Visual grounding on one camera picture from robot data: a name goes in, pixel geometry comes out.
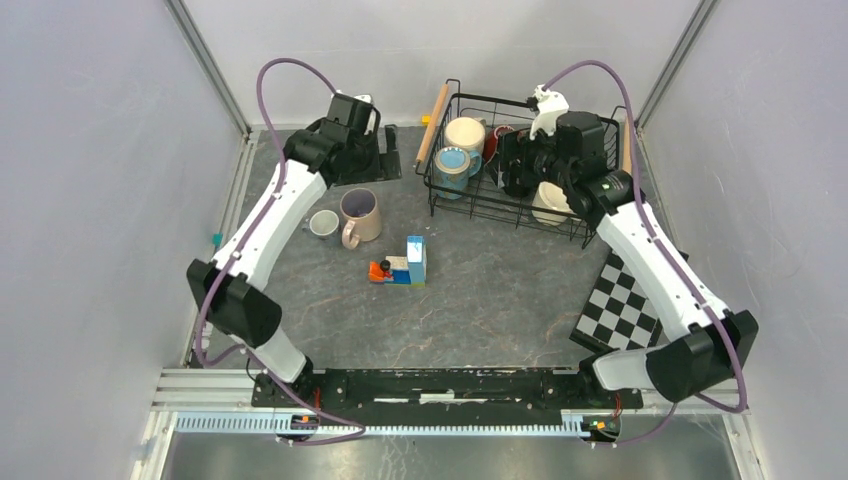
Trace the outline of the pink mug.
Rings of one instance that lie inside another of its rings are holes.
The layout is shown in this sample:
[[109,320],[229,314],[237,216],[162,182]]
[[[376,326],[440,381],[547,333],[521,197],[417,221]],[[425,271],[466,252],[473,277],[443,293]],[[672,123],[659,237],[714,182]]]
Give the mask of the pink mug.
[[382,233],[382,218],[375,193],[359,187],[347,191],[340,200],[342,245],[356,249],[363,242],[375,240]]

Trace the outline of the grey blue small cup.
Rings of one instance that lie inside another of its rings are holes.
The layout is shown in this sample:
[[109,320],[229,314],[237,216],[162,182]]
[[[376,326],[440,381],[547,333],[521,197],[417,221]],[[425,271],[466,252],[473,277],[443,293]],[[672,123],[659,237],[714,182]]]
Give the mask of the grey blue small cup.
[[307,221],[307,229],[314,237],[327,240],[338,232],[340,218],[338,214],[329,209],[315,212]]

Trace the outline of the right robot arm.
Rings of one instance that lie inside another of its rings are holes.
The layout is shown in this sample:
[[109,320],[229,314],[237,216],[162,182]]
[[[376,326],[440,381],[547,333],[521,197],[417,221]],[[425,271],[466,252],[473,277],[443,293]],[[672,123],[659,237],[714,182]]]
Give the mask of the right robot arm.
[[661,347],[617,350],[585,362],[580,400],[602,408],[622,389],[650,389],[670,402],[695,396],[726,380],[737,383],[747,405],[742,368],[759,325],[747,310],[732,311],[698,279],[659,227],[631,174],[613,169],[605,122],[589,112],[567,112],[546,133],[531,128],[498,135],[494,161],[523,187],[548,182],[623,260],[652,303],[669,340]]

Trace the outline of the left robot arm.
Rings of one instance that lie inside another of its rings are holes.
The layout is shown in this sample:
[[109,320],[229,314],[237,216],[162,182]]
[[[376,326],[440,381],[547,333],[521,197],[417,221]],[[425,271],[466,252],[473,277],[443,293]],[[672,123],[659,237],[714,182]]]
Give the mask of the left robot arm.
[[284,332],[282,309],[264,289],[302,218],[330,187],[398,178],[396,154],[380,149],[380,121],[370,95],[335,93],[323,117],[286,138],[282,163],[235,234],[212,259],[187,268],[200,323],[251,352],[278,378],[275,392],[290,407],[313,397],[314,381],[303,373],[310,361]]

